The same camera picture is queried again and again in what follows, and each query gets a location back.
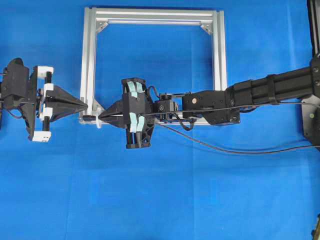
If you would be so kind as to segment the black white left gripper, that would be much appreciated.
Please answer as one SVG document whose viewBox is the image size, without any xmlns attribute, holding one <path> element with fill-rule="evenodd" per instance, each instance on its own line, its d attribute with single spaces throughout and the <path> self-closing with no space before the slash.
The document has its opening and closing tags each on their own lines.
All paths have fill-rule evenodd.
<svg viewBox="0 0 320 240">
<path fill-rule="evenodd" d="M 50 122 L 85 111 L 88 105 L 52 83 L 53 67 L 35 66 L 29 73 L 29 69 L 25 68 L 23 120 L 28 139 L 46 143 L 52 136 Z M 45 103 L 47 97 L 56 103 Z"/>
</svg>

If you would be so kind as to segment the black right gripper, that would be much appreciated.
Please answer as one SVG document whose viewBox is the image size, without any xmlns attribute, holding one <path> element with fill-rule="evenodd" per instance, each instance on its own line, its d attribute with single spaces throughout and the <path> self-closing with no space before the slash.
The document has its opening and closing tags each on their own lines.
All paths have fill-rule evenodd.
<svg viewBox="0 0 320 240">
<path fill-rule="evenodd" d="M 148 94 L 146 81 L 126 78 L 122 83 L 122 100 L 114 102 L 98 117 L 114 127 L 126 129 L 126 148 L 140 149 L 151 146 L 155 118 L 150 115 L 153 101 Z"/>
</svg>

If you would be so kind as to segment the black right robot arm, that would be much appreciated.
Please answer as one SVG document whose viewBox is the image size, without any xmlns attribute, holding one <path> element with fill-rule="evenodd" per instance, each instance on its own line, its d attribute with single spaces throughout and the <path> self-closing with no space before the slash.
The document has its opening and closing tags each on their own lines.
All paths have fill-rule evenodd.
<svg viewBox="0 0 320 240">
<path fill-rule="evenodd" d="M 200 119 L 213 126 L 240 122 L 242 113 L 260 106 L 280 105 L 297 99 L 301 106 L 303 134 L 313 145 L 320 143 L 320 58 L 314 56 L 309 67 L 271 74 L 257 80 L 236 83 L 225 90 L 204 90 L 180 94 L 178 105 L 175 94 L 160 94 L 156 101 L 140 78 L 122 80 L 122 98 L 102 112 L 98 119 L 126 130 L 129 149 L 150 146 L 157 122 L 178 123 L 190 131 Z"/>
</svg>

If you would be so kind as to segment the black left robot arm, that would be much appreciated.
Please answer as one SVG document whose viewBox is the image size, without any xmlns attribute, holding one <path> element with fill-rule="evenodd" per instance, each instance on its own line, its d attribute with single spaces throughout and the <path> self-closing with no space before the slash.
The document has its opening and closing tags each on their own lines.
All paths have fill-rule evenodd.
<svg viewBox="0 0 320 240">
<path fill-rule="evenodd" d="M 32 142 L 46 143 L 52 133 L 50 123 L 77 114 L 88 105 L 58 85 L 53 84 L 54 68 L 35 66 L 30 73 L 19 59 L 3 69 L 0 82 L 0 103 L 8 112 L 17 110 Z"/>
</svg>

